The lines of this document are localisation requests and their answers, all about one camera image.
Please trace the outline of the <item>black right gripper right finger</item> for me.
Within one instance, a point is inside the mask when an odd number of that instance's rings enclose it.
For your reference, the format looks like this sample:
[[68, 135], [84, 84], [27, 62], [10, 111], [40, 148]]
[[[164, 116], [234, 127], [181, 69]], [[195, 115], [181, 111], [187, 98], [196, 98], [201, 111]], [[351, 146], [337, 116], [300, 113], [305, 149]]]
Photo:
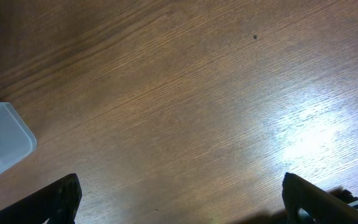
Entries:
[[358, 197], [346, 189], [327, 192], [289, 172], [282, 187], [288, 223], [358, 223]]

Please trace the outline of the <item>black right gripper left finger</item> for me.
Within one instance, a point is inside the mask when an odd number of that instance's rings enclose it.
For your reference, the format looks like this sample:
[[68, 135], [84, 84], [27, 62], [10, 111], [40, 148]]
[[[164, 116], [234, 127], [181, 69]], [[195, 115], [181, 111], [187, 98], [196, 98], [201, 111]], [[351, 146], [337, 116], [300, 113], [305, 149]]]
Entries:
[[78, 176], [68, 174], [0, 210], [0, 224], [74, 224], [81, 197]]

